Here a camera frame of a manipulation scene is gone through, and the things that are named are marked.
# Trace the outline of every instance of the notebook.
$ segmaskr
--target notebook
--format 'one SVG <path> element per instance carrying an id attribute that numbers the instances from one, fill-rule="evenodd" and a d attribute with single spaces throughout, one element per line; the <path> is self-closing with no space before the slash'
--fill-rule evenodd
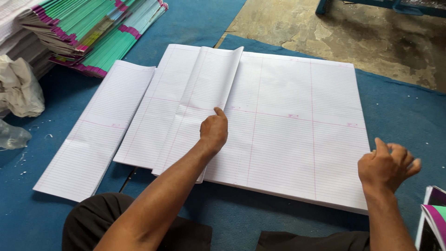
<path id="1" fill-rule="evenodd" d="M 173 132 L 200 51 L 169 45 L 114 161 L 159 175 L 196 143 L 203 107 L 188 108 L 194 122 L 176 129 L 189 137 Z M 195 96 L 221 79 L 208 81 Z M 204 180 L 367 213 L 357 161 L 370 148 L 352 64 L 243 52 L 224 112 L 228 140 Z"/>
<path id="2" fill-rule="evenodd" d="M 116 60 L 33 190 L 78 202 L 94 195 L 154 72 Z"/>
<path id="3" fill-rule="evenodd" d="M 415 246 L 419 251 L 446 250 L 446 191 L 428 186 L 421 205 Z"/>

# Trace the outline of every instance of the ruled paper sheet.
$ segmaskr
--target ruled paper sheet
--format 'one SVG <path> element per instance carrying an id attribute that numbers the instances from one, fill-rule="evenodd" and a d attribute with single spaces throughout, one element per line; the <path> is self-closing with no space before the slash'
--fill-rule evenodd
<path id="1" fill-rule="evenodd" d="M 370 152 L 352 64 L 244 52 L 224 110 L 228 140 L 204 180 L 365 211 Z"/>
<path id="2" fill-rule="evenodd" d="M 215 115 L 214 107 L 224 109 L 242 52 L 243 47 L 234 51 L 201 47 L 152 170 L 154 175 L 160 175 L 195 145 L 200 139 L 200 125 L 208 116 Z"/>
<path id="3" fill-rule="evenodd" d="M 116 60 L 33 190 L 73 201 L 94 195 L 154 71 Z"/>
<path id="4" fill-rule="evenodd" d="M 113 161 L 153 169 L 200 47 L 170 44 Z"/>

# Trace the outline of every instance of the blue carpet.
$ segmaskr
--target blue carpet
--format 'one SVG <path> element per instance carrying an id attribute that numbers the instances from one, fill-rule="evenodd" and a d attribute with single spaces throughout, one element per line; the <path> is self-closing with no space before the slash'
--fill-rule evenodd
<path id="1" fill-rule="evenodd" d="M 245 0 L 168 0 L 169 10 L 144 33 L 124 60 L 158 65 L 170 43 L 213 47 Z M 46 111 L 37 118 L 7 116 L 5 121 L 32 127 L 28 147 L 0 152 L 0 250 L 60 250 L 62 226 L 75 202 L 34 192 L 101 79 L 56 66 L 40 81 Z M 26 161 L 18 162 L 25 154 Z M 117 192 L 133 167 L 112 163 L 98 192 Z"/>
<path id="2" fill-rule="evenodd" d="M 228 35 L 221 49 L 314 58 L 259 41 Z M 398 189 L 399 206 L 414 237 L 428 185 L 446 188 L 446 95 L 356 70 L 370 146 L 374 138 L 406 146 L 423 161 L 422 171 Z M 138 169 L 124 189 L 133 197 L 154 179 Z M 322 237 L 368 230 L 368 217 L 210 182 L 195 185 L 179 214 L 213 227 L 212 250 L 254 250 L 261 230 Z"/>

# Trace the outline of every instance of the concrete floor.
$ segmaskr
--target concrete floor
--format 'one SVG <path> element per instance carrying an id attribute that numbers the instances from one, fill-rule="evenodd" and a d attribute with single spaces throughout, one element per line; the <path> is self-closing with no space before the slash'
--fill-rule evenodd
<path id="1" fill-rule="evenodd" d="M 247 0 L 227 33 L 446 92 L 446 19 L 333 0 Z"/>

